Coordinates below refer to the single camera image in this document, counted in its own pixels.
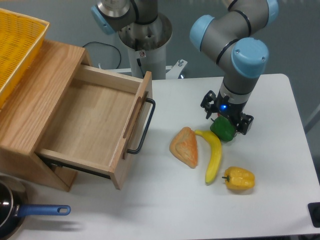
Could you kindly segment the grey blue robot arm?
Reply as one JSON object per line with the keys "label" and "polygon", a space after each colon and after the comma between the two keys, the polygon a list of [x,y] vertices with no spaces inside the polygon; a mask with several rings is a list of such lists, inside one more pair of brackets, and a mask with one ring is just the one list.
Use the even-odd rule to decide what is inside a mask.
{"label": "grey blue robot arm", "polygon": [[[243,112],[269,59],[269,50],[252,37],[269,26],[279,14],[276,0],[230,0],[221,18],[203,15],[192,25],[189,38],[194,47],[224,71],[218,93],[209,91],[201,102],[207,117],[218,113],[235,131],[245,135],[253,117]],[[107,35],[118,34],[129,52],[132,75],[165,73],[159,53],[172,37],[170,21],[158,11],[155,0],[100,0],[91,13]]]}

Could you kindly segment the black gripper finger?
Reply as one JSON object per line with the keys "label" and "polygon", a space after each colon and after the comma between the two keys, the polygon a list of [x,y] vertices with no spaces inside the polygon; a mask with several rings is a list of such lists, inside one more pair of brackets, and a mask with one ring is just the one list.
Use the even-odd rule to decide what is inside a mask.
{"label": "black gripper finger", "polygon": [[216,100],[216,94],[212,90],[209,90],[208,93],[203,97],[200,106],[206,113],[206,119],[209,119],[213,113],[217,112]]}
{"label": "black gripper finger", "polygon": [[240,114],[240,119],[236,124],[236,131],[242,135],[246,135],[251,129],[254,117],[245,113]]}

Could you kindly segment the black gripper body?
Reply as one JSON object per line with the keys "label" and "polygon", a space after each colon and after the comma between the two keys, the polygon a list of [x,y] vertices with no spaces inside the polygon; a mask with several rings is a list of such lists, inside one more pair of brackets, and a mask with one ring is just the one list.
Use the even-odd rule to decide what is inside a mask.
{"label": "black gripper body", "polygon": [[229,102],[230,98],[228,96],[222,97],[218,96],[215,100],[215,105],[217,106],[218,114],[230,120],[233,125],[237,125],[242,120],[243,109],[247,102],[241,104],[235,104]]}

